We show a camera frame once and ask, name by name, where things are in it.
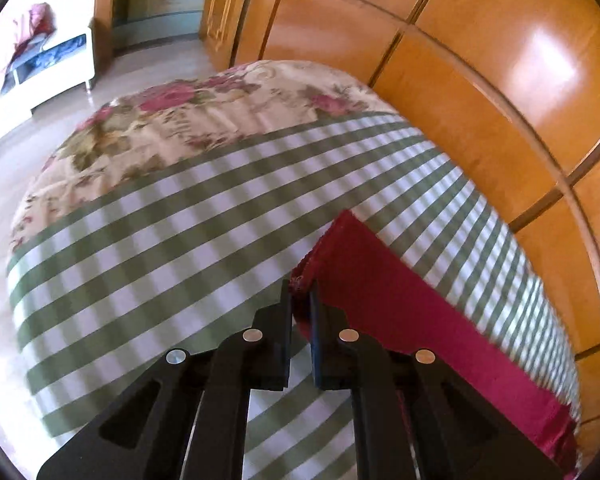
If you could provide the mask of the white low cabinet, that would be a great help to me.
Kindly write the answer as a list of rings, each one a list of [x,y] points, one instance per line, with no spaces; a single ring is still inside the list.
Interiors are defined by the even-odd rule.
[[[96,76],[93,26],[39,36],[10,62],[0,91],[0,140],[32,118],[35,107]]]

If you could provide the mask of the pink cloth on cabinet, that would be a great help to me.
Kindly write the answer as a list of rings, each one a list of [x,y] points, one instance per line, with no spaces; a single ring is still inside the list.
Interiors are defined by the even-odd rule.
[[[35,3],[19,18],[15,18],[12,24],[14,24],[12,61],[23,54],[35,38],[47,38],[56,30],[52,8],[46,2]]]

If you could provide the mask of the floral quilt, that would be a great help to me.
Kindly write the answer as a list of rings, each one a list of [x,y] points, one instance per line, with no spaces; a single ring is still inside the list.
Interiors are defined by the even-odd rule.
[[[181,160],[323,118],[390,110],[353,76],[308,61],[258,61],[120,96],[46,160],[12,220],[9,249],[117,186]]]

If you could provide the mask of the dark red cloth garment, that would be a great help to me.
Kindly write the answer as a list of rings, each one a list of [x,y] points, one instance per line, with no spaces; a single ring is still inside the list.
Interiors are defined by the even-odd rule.
[[[576,421],[464,314],[400,260],[351,211],[343,211],[290,274],[296,295],[315,287],[323,304],[391,351],[428,349],[469,382],[562,474],[577,474]]]

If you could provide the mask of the wooden panel door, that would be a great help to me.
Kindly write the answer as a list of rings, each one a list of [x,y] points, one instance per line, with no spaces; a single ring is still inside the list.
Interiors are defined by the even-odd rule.
[[[245,0],[204,0],[199,37],[218,72],[230,66],[244,3]]]

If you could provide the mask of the green white checkered bed sheet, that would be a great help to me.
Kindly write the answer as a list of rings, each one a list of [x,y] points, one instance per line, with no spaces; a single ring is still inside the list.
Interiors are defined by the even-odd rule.
[[[363,113],[152,167],[17,238],[9,300],[48,434],[69,440],[166,350],[245,328],[346,209],[580,414],[565,327],[506,223],[419,130]]]

